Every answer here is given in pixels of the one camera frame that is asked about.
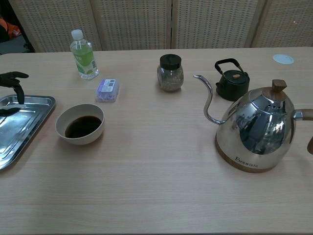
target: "kettle base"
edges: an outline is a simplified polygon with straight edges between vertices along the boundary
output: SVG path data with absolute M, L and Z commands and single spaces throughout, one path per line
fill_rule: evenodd
M 245 171 L 245 172 L 249 172 L 249 173 L 263 173 L 269 170 L 272 170 L 275 166 L 272 166 L 270 168 L 266 168 L 266 169 L 254 169 L 254 168 L 249 168 L 243 165 L 240 165 L 238 163 L 236 163 L 235 161 L 233 161 L 232 159 L 230 159 L 220 148 L 219 144 L 217 143 L 217 138 L 215 135 L 215 147 L 218 151 L 218 153 L 220 154 L 220 156 L 226 161 L 228 162 L 230 165 L 232 165 L 233 167 Z

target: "white bowl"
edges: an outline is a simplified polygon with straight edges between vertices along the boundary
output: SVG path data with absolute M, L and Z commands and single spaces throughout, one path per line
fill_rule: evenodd
M 90 134 L 79 137 L 79 138 L 67 138 L 65 136 L 65 131 L 67 127 L 76 119 L 83 116 L 94 116 L 101 120 L 100 126 Z M 102 134 L 104 129 L 104 112 L 102 109 L 94 104 L 80 104 L 67 109 L 63 112 L 57 119 L 55 123 L 55 129 L 59 136 L 65 141 L 76 144 L 83 145 L 95 141 Z

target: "woven screen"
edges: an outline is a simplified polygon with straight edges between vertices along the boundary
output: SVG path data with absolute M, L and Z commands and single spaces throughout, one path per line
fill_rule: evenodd
M 254 47 L 310 47 L 313 43 L 313 1 L 273 0 Z
M 92 0 L 103 50 L 170 48 L 171 0 Z
M 101 50 L 89 0 L 10 0 L 36 52 L 69 51 L 71 31 L 81 29 Z
M 257 4 L 257 0 L 177 0 L 176 6 L 173 2 L 172 48 L 244 47 Z

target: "plastic water bottle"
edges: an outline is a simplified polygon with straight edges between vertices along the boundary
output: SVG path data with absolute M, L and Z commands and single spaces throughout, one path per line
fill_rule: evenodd
M 79 75 L 85 80 L 92 80 L 98 76 L 99 69 L 94 60 L 91 43 L 84 39 L 80 29 L 73 30 L 72 37 L 74 41 L 69 48 L 74 54 Z

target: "coffee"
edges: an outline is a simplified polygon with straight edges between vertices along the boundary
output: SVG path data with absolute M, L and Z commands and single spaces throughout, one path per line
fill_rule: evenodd
M 95 116 L 83 116 L 74 120 L 66 129 L 65 137 L 79 138 L 89 135 L 101 125 L 101 120 Z

